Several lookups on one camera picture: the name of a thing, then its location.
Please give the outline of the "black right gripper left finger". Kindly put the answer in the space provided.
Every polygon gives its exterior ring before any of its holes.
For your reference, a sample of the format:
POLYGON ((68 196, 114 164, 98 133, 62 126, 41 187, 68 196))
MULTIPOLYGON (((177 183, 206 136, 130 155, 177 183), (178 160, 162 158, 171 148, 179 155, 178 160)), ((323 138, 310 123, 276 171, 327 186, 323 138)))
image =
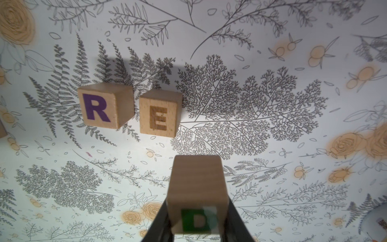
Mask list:
POLYGON ((142 242, 174 242, 166 201, 163 202, 142 242))

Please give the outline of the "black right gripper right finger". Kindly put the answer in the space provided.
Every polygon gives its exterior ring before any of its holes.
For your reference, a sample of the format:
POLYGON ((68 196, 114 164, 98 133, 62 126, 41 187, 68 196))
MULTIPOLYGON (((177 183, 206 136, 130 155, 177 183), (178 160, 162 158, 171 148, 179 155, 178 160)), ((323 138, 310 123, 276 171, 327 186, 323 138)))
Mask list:
POLYGON ((232 200, 229 200, 221 242, 254 242, 232 200))

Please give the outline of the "wooden block green D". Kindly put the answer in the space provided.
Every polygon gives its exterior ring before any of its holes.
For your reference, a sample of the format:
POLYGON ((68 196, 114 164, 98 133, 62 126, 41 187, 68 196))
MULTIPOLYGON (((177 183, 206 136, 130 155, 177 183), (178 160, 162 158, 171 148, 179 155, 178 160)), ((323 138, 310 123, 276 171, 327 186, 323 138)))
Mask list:
POLYGON ((174 235, 223 234, 229 196, 221 157, 175 156, 166 205, 174 235))

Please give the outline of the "wooden block engraved E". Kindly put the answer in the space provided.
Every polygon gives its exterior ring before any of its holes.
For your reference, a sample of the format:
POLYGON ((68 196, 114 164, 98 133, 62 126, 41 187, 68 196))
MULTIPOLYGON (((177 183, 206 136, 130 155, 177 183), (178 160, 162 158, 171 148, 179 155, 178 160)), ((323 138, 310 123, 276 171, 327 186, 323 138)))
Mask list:
POLYGON ((183 94, 152 89, 139 98, 140 133, 174 138, 182 113, 183 94))

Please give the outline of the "wooden block purple R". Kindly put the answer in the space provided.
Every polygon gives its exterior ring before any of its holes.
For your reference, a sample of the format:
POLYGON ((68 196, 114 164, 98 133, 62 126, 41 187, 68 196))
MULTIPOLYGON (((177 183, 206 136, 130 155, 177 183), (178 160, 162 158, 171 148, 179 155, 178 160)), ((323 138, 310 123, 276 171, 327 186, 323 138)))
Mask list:
POLYGON ((132 86, 98 83, 78 88, 84 124, 119 129, 135 115, 132 86))

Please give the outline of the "white round tin can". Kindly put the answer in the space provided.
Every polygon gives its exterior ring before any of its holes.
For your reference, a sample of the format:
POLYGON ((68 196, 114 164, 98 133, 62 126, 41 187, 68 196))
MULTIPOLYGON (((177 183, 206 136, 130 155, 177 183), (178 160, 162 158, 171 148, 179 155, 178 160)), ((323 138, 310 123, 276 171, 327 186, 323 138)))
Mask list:
POLYGON ((387 241, 387 205, 371 210, 361 222, 361 232, 373 242, 387 241))

